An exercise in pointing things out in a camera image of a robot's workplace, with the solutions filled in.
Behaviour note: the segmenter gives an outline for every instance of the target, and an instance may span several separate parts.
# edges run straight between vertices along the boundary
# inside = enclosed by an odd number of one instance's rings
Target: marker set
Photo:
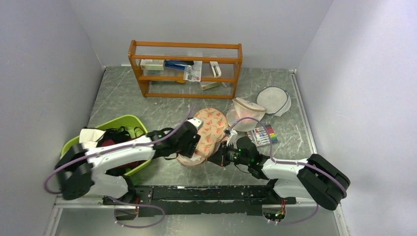
[[[268,134],[271,136],[272,143],[278,142],[278,138],[272,129],[270,124],[265,125],[266,130],[263,127],[254,128],[246,132],[246,136],[257,146],[269,145]]]

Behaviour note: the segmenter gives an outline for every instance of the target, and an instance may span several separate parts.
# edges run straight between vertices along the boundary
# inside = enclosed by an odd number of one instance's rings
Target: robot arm
[[[62,157],[55,169],[81,156],[91,155],[85,161],[77,162],[57,173],[62,196],[73,200],[85,194],[105,195],[114,198],[129,197],[133,188],[129,178],[107,175],[106,171],[135,161],[145,161],[161,156],[179,153],[192,156],[200,135],[197,131],[203,125],[198,118],[187,120],[177,132],[161,142],[173,129],[152,131],[129,142],[108,147],[84,149],[82,144],[74,145]]]
[[[219,151],[212,155],[208,161],[219,166],[230,163],[243,164],[248,167],[249,173],[258,179],[276,180],[274,192],[281,198],[299,197],[313,199],[320,206],[335,210],[343,198],[342,190],[323,174],[305,167],[304,164],[313,165],[335,178],[347,189],[350,180],[337,168],[318,154],[309,158],[293,160],[299,165],[282,165],[274,163],[269,156],[259,154],[254,143],[248,137],[237,140],[237,148],[221,144]]]
[[[82,156],[89,158],[57,173],[63,198],[73,200],[85,194],[92,194],[122,198],[123,202],[131,202],[136,197],[131,180],[125,176],[107,175],[106,171],[134,161],[150,160],[173,153],[191,157],[200,139],[197,131],[202,124],[200,119],[191,118],[177,132],[171,134],[169,133],[172,129],[165,128],[109,147],[85,149],[82,144],[72,146],[55,169]],[[272,162],[268,156],[259,154],[248,137],[238,139],[237,148],[223,142],[219,151],[208,161],[219,166],[227,166],[232,162],[246,165],[253,177],[273,180],[273,192],[280,198],[310,198],[329,210],[336,209],[343,198],[341,189],[327,177],[303,165],[281,165]],[[334,177],[345,189],[350,185],[349,179],[343,173],[318,154],[296,162],[314,165]]]

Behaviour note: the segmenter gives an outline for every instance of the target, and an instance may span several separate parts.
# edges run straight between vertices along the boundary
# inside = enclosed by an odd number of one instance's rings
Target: green tub
[[[143,134],[142,130],[144,130],[146,133],[148,132],[146,130],[145,126],[142,124],[141,120],[139,120],[139,118],[137,118],[134,115],[124,115],[124,116],[118,117],[118,118],[113,119],[111,121],[108,121],[104,124],[101,124],[101,125],[97,126],[96,128],[106,130],[106,129],[110,129],[110,128],[118,129],[121,126],[124,126],[126,128],[126,130],[129,132],[131,137],[138,137],[138,136],[142,135]],[[136,133],[135,133],[135,131],[134,131],[135,127],[139,127],[142,130],[136,129]],[[61,150],[61,157],[64,156],[64,154],[69,150],[70,147],[72,147],[73,145],[78,144],[78,143],[79,143],[79,136],[77,136],[77,137],[71,139],[70,141],[68,141]],[[143,164],[136,167],[135,169],[126,172],[124,175],[125,176],[131,176],[132,174],[141,170],[143,167],[147,166],[149,163],[150,163],[150,160],[144,162]]]

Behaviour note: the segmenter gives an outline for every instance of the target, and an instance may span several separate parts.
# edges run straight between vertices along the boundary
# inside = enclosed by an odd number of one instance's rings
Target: white wall
[[[43,235],[43,190],[63,144],[87,124],[102,68],[66,0],[0,7],[0,229]]]
[[[417,235],[417,2],[335,0],[297,79],[353,236]]]
[[[132,39],[242,43],[243,66],[296,68],[332,0],[70,0],[104,65]]]

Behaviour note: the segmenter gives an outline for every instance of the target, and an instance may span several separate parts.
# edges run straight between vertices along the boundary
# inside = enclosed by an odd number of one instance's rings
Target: wooden shelf
[[[187,98],[218,98],[232,99],[238,86],[240,68],[243,61],[241,44],[210,44],[210,43],[170,43],[144,42],[132,40],[128,53],[130,64],[144,97],[187,97]],[[183,71],[165,68],[162,71],[142,70],[141,59],[165,60],[199,60],[203,62],[202,82],[232,83],[230,95],[213,94],[175,94],[151,93],[150,81],[183,81]],[[220,78],[213,78],[210,61],[217,61],[222,71]]]

